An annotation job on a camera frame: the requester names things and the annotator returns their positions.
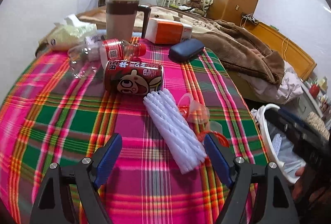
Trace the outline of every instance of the orange and white tissue package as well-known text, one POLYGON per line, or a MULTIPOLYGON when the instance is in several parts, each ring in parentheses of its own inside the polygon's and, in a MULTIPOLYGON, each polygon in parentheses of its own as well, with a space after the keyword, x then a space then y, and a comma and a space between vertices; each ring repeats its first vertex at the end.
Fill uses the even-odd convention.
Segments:
POLYGON ((175 45, 191 39, 192 26, 172 20, 150 18, 145 38, 158 45, 175 45))

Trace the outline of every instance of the cartoon eye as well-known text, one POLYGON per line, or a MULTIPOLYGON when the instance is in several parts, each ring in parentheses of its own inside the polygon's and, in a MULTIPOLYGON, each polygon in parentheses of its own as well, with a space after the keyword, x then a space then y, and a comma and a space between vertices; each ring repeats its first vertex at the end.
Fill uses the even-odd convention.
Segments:
POLYGON ((132 91, 129 90, 129 89, 122 89, 122 90, 121 90, 121 93, 124 93, 124 94, 132 94, 132 91))
POLYGON ((131 80, 124 79, 121 81, 121 86, 122 87, 132 87, 133 83, 131 80))

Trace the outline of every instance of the red beverage can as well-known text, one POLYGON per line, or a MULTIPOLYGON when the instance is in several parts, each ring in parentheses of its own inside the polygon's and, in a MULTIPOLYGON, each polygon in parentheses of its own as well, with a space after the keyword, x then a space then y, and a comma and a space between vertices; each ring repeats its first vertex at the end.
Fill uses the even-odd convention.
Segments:
POLYGON ((163 66, 133 61, 108 61, 104 73, 105 89, 124 94, 147 95, 161 89, 163 66))

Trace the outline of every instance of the teddy bear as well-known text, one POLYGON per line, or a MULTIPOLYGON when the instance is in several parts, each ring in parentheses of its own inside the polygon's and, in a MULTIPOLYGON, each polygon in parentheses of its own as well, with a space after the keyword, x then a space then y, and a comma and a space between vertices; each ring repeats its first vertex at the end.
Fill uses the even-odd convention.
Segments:
POLYGON ((203 8, 204 8, 203 2, 204 2, 204 0, 190 0, 190 1, 186 2, 185 5, 188 7, 203 10, 203 8))

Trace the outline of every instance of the brown blanket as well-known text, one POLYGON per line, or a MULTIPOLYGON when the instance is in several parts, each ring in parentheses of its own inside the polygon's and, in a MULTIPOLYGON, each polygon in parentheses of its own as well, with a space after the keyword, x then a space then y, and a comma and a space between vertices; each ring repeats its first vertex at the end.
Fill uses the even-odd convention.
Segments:
MULTIPOLYGON (((86 22, 96 23, 98 29, 106 28, 106 14, 102 8, 77 15, 86 22)), ((279 86, 284 76, 284 61, 277 51, 247 30, 233 23, 211 20, 170 8, 152 7, 151 18, 180 21, 193 27, 192 37, 210 48, 227 70, 261 78, 279 86)), ((138 12, 134 31, 141 31, 143 13, 138 12)))

